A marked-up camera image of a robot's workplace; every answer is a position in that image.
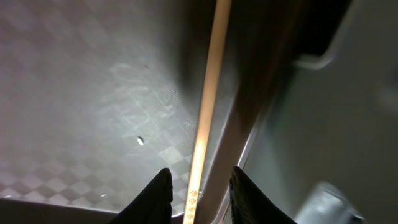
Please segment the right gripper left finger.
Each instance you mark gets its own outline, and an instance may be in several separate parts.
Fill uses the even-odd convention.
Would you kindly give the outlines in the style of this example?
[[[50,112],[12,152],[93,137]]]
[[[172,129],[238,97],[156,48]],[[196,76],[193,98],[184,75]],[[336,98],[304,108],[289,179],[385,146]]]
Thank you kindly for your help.
[[[109,224],[171,224],[172,175],[163,168]]]

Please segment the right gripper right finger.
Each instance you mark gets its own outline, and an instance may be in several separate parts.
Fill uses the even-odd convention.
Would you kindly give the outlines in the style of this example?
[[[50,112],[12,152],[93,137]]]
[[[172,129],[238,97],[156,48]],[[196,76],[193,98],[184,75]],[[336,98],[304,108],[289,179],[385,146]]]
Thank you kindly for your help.
[[[296,224],[238,166],[231,172],[229,196],[233,224]]]

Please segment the wooden chopstick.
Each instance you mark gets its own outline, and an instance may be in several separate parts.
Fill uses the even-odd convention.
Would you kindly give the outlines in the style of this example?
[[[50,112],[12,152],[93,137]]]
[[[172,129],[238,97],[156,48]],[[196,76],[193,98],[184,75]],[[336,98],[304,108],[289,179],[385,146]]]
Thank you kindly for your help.
[[[193,224],[198,210],[200,184],[222,66],[231,3],[231,0],[217,0],[215,6],[183,224]]]

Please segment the grey dishwasher rack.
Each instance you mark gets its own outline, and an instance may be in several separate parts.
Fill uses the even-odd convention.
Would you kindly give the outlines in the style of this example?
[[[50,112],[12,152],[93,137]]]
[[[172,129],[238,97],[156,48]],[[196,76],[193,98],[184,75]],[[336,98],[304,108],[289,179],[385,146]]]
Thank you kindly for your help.
[[[397,222],[397,0],[320,1],[244,172],[294,217],[322,185]]]

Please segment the dark brown serving tray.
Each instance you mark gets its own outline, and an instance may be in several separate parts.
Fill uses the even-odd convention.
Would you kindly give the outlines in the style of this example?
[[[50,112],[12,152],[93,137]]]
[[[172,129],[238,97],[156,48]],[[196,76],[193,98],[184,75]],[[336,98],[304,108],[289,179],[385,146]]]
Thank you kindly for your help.
[[[216,2],[1,2],[2,223],[107,223],[163,168],[182,220]],[[226,207],[303,5],[231,5],[198,222]]]

